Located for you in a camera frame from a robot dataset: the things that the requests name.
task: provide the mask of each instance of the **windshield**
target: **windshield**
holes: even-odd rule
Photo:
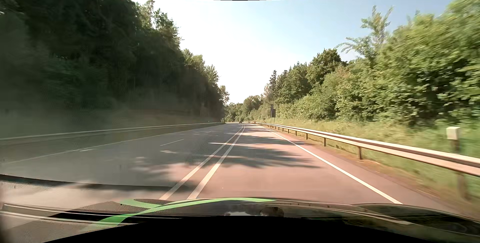
[[[479,3],[0,0],[1,200],[480,220]]]

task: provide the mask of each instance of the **car hood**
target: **car hood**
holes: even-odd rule
[[[165,218],[271,216],[356,225],[436,242],[480,240],[480,222],[477,220],[434,209],[393,203],[339,204],[272,197],[228,197],[174,202],[129,199],[96,203],[73,210],[6,203],[1,212],[37,217],[38,222],[47,219],[87,222],[88,225],[81,232],[165,221]]]

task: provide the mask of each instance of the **double white line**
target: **double white line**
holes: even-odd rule
[[[175,186],[173,186],[169,191],[167,191],[162,197],[160,197],[160,200],[167,200],[174,192],[176,192],[185,182],[187,182],[198,170],[200,170],[215,154],[217,154],[226,144],[228,144],[233,137],[235,137],[237,134],[240,132],[243,132],[245,130],[245,127],[241,128],[239,131],[237,131],[236,134],[234,134],[230,139],[228,139],[225,143],[223,143],[215,152],[213,152],[208,158],[203,160],[195,169],[193,169],[188,175],[186,175],[182,180],[180,180]],[[208,174],[201,180],[201,182],[198,184],[198,186],[195,188],[195,190],[188,196],[187,199],[195,199],[197,196],[200,194],[200,192],[203,190],[203,188],[207,185],[208,181],[212,178],[213,174],[217,171],[217,169],[220,167],[220,164],[222,164],[223,160],[227,157],[227,155],[230,153],[232,150],[233,146],[237,143],[238,139],[240,138],[240,135],[237,136],[237,139],[230,145],[230,147],[225,151],[225,153],[222,155],[222,157],[215,163],[215,165],[210,169]]]

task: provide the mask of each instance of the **foliage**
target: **foliage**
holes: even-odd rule
[[[268,118],[392,122],[408,126],[475,123],[480,115],[480,0],[454,0],[440,16],[419,12],[393,32],[374,6],[342,51],[348,64],[324,49],[309,64],[297,62],[265,87],[265,104],[250,112]]]
[[[228,92],[217,71],[202,55],[180,50],[178,27],[154,3],[0,0],[2,103],[170,106],[220,119]]]

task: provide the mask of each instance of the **asphalt road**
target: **asphalt road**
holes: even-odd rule
[[[454,212],[301,137],[255,124],[223,124],[68,152],[32,152],[3,163],[0,174],[37,179],[3,181],[3,201],[74,209],[127,198],[277,197],[402,203]]]

